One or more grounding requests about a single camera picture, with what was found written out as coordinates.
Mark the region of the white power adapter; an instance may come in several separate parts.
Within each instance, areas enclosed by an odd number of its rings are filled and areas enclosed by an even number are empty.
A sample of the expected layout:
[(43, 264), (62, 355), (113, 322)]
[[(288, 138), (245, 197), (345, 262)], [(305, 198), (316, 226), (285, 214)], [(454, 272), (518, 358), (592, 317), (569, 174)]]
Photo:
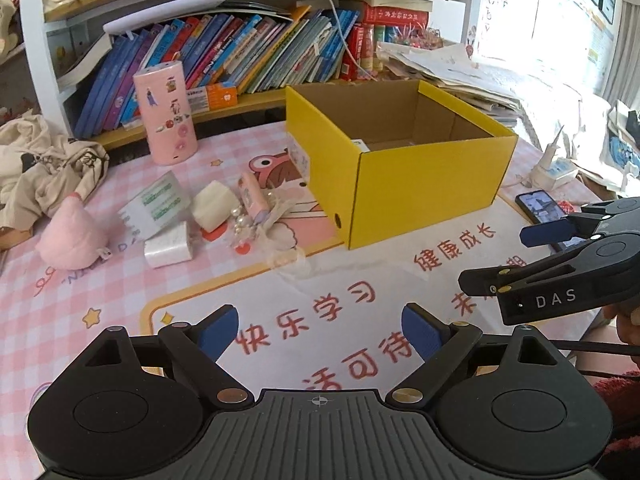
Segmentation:
[(189, 223), (181, 221), (163, 229), (144, 242), (144, 258), (152, 269), (172, 266), (193, 259)]

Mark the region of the pearl lace hair accessory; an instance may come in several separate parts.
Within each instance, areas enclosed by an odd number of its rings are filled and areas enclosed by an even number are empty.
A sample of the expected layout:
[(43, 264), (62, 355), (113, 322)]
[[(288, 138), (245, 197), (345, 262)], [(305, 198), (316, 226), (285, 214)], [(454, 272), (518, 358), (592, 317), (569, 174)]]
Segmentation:
[(310, 264), (306, 252), (298, 246), (295, 233), (283, 222), (295, 200), (285, 198), (279, 190), (268, 190), (262, 195), (269, 206), (263, 222), (253, 219), (242, 204), (232, 209), (229, 218), (233, 226), (231, 246), (239, 249), (250, 245), (270, 270), (286, 280), (308, 278)]

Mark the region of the black smartphone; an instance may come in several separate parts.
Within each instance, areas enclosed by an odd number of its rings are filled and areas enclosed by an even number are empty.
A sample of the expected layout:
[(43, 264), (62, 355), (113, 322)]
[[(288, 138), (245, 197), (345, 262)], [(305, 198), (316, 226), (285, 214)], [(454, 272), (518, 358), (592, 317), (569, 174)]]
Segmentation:
[[(566, 217), (565, 210), (546, 192), (537, 190), (522, 193), (515, 197), (515, 203), (518, 208), (524, 212), (529, 221), (534, 224), (550, 222)], [(556, 252), (584, 244), (585, 240), (581, 237), (574, 236), (571, 240), (564, 243), (549, 245)]]

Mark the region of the white charger stand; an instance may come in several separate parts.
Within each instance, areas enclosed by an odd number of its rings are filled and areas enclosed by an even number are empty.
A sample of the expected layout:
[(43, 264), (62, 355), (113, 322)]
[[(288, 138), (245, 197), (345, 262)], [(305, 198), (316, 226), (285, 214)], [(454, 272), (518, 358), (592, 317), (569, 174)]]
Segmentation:
[(559, 128), (553, 141), (546, 146), (541, 158), (529, 173), (528, 180), (532, 188), (550, 192), (567, 184), (577, 176), (578, 167), (574, 162), (564, 157), (556, 156), (562, 133), (563, 126)]

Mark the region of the pink checkered desk mat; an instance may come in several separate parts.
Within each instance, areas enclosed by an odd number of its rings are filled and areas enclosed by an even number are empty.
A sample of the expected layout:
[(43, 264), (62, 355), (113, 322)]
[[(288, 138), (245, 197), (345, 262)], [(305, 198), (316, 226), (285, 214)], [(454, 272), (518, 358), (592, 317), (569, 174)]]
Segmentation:
[(222, 358), (253, 390), (388, 390), (418, 365), (402, 341), (400, 312), (417, 302), (444, 322), (504, 330), (495, 300), (466, 298), (467, 268), (524, 264), (547, 255), (522, 246), (514, 198), (539, 158), (520, 141), (506, 184), (489, 208), (360, 249), (345, 248), (321, 214), (287, 228), (305, 257), (274, 268), (256, 248), (235, 248), (230, 231), (196, 240), (191, 260), (154, 269), (118, 218), (119, 208), (162, 174), (142, 157), (112, 168), (89, 203), (112, 256), (66, 273), (45, 264), (33, 242), (12, 249), (1, 275), (1, 474), (40, 474), (26, 422), (32, 404), (85, 346), (111, 325), (133, 335), (195, 323), (232, 304), (240, 331)]

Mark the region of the white sponge block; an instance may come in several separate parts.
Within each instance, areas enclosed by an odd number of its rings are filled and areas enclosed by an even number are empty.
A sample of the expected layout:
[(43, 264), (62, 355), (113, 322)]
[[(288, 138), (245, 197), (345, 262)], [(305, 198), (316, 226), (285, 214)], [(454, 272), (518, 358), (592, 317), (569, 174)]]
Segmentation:
[(240, 206), (236, 195), (221, 182), (212, 181), (193, 197), (191, 214), (205, 232), (212, 232)]

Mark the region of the clear tape roll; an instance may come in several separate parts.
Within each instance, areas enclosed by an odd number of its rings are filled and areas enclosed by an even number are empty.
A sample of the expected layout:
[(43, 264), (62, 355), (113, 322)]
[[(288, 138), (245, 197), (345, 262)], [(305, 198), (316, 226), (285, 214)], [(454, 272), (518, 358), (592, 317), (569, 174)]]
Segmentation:
[(120, 208), (118, 215), (133, 236), (148, 240), (182, 218), (190, 205), (189, 194), (167, 171)]

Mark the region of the pink tube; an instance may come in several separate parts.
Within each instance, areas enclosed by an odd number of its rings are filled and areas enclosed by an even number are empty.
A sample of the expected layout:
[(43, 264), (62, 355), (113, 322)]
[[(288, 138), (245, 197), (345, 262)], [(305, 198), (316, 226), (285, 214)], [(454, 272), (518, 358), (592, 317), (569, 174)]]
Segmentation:
[(264, 223), (270, 214), (270, 205), (254, 174), (243, 172), (238, 181), (245, 210), (255, 223)]

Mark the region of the pink plush toy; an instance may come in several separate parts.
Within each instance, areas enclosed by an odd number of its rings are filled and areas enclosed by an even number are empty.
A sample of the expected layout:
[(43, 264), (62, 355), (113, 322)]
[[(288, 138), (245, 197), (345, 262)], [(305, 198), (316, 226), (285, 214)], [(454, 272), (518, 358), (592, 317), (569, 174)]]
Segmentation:
[(80, 195), (73, 192), (64, 198), (43, 230), (36, 251), (55, 270), (78, 271), (111, 258), (107, 245), (104, 229), (85, 210)]

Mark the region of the yellow cardboard box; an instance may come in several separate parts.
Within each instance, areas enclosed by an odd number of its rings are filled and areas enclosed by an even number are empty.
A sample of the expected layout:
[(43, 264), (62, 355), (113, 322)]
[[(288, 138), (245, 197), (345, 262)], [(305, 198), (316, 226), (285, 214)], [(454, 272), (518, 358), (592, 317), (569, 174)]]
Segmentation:
[(489, 207), (518, 136), (418, 80), (285, 90), (288, 154), (350, 249)]

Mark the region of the pink cylindrical container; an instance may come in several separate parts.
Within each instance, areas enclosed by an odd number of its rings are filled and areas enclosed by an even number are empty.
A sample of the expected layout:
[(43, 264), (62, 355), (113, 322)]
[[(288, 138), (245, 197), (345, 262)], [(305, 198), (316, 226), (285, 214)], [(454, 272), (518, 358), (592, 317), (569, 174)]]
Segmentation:
[(150, 153), (157, 165), (184, 162), (198, 150), (182, 63), (171, 61), (134, 74), (134, 88)]

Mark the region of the beige hoodie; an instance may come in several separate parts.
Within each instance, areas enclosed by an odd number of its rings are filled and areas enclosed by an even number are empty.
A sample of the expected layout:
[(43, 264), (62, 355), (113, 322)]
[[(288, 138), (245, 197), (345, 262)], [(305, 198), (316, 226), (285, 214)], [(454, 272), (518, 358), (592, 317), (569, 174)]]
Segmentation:
[(70, 194), (86, 200), (109, 163), (101, 144), (56, 132), (39, 114), (7, 122), (1, 127), (1, 225), (28, 231)]

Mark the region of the orange white small box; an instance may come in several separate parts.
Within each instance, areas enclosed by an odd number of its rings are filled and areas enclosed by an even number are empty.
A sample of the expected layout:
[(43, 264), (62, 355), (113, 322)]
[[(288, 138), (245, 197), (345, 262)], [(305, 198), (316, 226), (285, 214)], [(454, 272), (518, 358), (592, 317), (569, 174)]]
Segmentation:
[(186, 96), (193, 114), (222, 110), (238, 104), (238, 90), (224, 84), (210, 84), (186, 90)]

